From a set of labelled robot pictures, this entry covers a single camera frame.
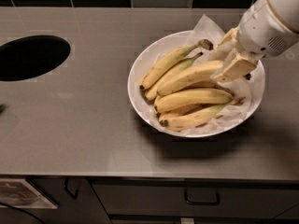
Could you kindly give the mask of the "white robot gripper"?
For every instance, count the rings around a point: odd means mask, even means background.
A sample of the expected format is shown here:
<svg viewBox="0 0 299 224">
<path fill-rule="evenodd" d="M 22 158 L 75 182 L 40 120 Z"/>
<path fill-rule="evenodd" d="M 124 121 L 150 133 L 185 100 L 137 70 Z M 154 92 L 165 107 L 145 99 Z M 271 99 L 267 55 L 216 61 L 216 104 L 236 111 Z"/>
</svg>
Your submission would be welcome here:
<svg viewBox="0 0 299 224">
<path fill-rule="evenodd" d="M 232 82 L 257 67 L 257 62 L 249 55 L 230 54 L 233 49 L 238 49 L 238 43 L 245 51 L 257 55 L 280 55 L 299 42 L 298 24 L 297 0 L 257 0 L 244 13 L 238 29 L 229 30 L 209 54 L 210 61 L 224 61 L 211 78 L 220 83 Z"/>
</svg>

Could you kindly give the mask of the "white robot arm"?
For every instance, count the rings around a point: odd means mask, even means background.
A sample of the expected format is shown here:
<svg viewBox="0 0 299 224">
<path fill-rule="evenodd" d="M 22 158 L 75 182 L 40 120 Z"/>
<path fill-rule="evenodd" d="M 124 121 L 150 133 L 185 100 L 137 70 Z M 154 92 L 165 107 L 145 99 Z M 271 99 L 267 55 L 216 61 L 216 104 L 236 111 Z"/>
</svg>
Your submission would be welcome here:
<svg viewBox="0 0 299 224">
<path fill-rule="evenodd" d="M 299 42 L 299 0 L 257 0 L 209 55 L 223 67 L 211 78 L 231 82 Z"/>
</svg>

